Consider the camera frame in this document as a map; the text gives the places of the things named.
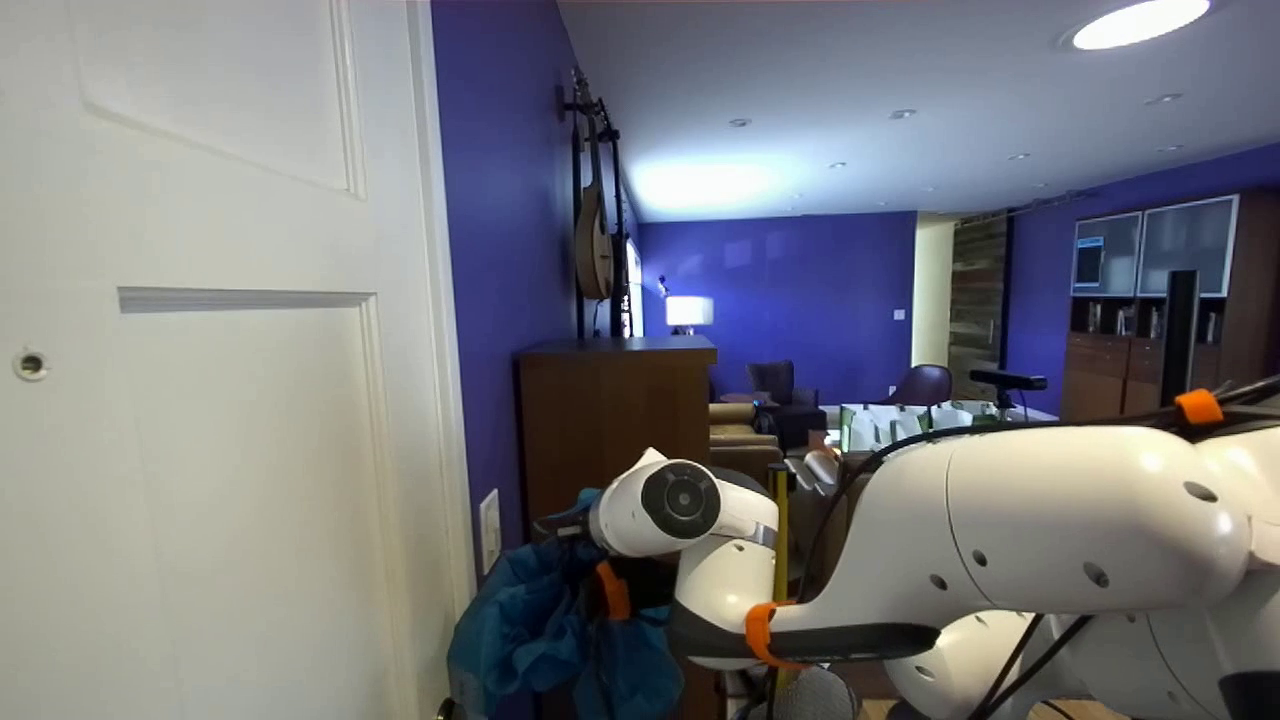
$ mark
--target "wall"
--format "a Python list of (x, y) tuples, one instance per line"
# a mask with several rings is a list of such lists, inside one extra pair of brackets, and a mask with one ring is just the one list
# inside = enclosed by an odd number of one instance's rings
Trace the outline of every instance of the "wall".
[(571, 70), (556, 0), (437, 0), (444, 182), (471, 497), (505, 490), (518, 540), (513, 351), (571, 340), (571, 151), (553, 107)]
[(1280, 189), (1280, 145), (1223, 161), (1204, 161), (1092, 190), (1060, 195), (1016, 211), (1013, 224), (1013, 287), (1007, 287), (1007, 368), (1038, 373), (1046, 391), (1026, 403), (1054, 412), (1067, 351), (1067, 271), (1072, 227), (1089, 215), (1220, 195), (1241, 189)]
[(820, 401), (881, 401), (906, 368), (917, 215), (644, 224), (644, 311), (663, 337), (658, 281), (710, 295), (715, 391), (749, 389), (749, 365), (797, 358)]
[(956, 218), (917, 224), (913, 365), (951, 358), (951, 232)]

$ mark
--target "white ceiling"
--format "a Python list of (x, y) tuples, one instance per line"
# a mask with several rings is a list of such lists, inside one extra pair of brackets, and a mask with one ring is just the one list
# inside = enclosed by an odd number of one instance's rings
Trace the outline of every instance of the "white ceiling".
[(1280, 0), (1079, 56), (1097, 0), (561, 0), (644, 218), (982, 211), (1280, 145)]

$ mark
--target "blue wall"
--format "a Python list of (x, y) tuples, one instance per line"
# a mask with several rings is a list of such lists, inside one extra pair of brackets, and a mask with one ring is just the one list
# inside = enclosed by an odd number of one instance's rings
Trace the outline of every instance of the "blue wall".
[(1108, 215), (1153, 205), (1223, 195), (1241, 189), (1280, 189), (1280, 147), (1204, 161), (1092, 190), (1060, 195), (1016, 211), (1013, 287), (1007, 287), (1007, 368), (1042, 373), (1053, 391), (1026, 394), (1046, 412), (1060, 406), (1067, 351), (1067, 271), (1072, 227), (1084, 215)]
[(797, 358), (820, 401), (881, 401), (902, 373), (917, 215), (644, 224), (644, 322), (663, 337), (673, 295), (710, 295), (715, 391), (742, 391), (749, 365)]
[(471, 497), (518, 540), (513, 351), (571, 340), (571, 151), (556, 84), (576, 69), (556, 0), (437, 0), (437, 74)]

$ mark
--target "shelving unit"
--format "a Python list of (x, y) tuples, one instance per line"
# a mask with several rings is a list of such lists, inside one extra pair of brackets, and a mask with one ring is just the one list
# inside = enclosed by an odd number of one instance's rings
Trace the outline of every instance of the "shelving unit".
[(1097, 215), (1072, 238), (1062, 416), (1133, 416), (1161, 403), (1167, 271), (1195, 271), (1191, 385), (1275, 373), (1280, 199), (1272, 190)]

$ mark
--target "white door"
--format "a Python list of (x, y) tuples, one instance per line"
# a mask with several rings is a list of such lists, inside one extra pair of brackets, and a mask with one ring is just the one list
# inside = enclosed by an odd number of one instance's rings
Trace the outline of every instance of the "white door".
[(0, 715), (433, 715), (466, 499), (422, 0), (0, 0)]

